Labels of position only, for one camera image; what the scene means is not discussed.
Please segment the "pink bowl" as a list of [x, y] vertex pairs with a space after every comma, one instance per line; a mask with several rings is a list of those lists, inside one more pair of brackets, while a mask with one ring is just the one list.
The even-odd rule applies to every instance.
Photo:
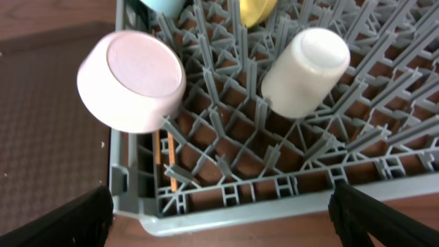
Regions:
[[154, 132], [175, 116], [186, 85], [176, 53], [134, 30], [103, 37], [77, 74], [78, 93], [88, 111], [112, 129], [134, 134]]

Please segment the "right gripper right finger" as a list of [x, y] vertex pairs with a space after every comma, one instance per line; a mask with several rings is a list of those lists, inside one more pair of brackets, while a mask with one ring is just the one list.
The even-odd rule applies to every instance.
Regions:
[[346, 183], [336, 184], [329, 215], [343, 246], [373, 246], [372, 236], [385, 246], [438, 245], [437, 230]]

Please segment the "yellow round plate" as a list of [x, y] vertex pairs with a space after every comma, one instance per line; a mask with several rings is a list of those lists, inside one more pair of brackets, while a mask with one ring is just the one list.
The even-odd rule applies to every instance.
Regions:
[[278, 0], [239, 0], [241, 24], [253, 27], [266, 20]]

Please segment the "light blue bowl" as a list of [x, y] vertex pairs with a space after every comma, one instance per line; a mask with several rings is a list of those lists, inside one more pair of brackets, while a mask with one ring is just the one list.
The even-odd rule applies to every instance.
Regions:
[[140, 0], [149, 9], [166, 17], [176, 18], [179, 16], [185, 0]]

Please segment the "white green cup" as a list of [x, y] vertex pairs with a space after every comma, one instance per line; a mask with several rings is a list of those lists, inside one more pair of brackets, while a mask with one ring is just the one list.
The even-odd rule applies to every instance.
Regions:
[[335, 32], [321, 27], [305, 29], [266, 73], [261, 94], [276, 114], [305, 117], [322, 103], [350, 61], [348, 45]]

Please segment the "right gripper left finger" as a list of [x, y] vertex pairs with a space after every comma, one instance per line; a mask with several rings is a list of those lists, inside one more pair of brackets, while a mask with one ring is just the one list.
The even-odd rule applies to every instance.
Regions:
[[100, 186], [1, 236], [2, 246], [104, 246], [113, 221], [110, 190]]

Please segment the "wooden chopstick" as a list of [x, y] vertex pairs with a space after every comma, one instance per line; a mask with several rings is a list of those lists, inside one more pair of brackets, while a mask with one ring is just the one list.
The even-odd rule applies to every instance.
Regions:
[[[171, 132], [167, 132], [168, 137], [168, 150], [169, 150], [169, 164], [175, 165], [176, 164], [176, 150], [174, 145], [174, 138], [171, 134]], [[171, 177], [171, 191], [176, 192], [178, 190], [178, 181]]]
[[155, 165], [161, 164], [161, 138], [160, 130], [156, 130], [153, 134], [154, 137], [154, 163]]

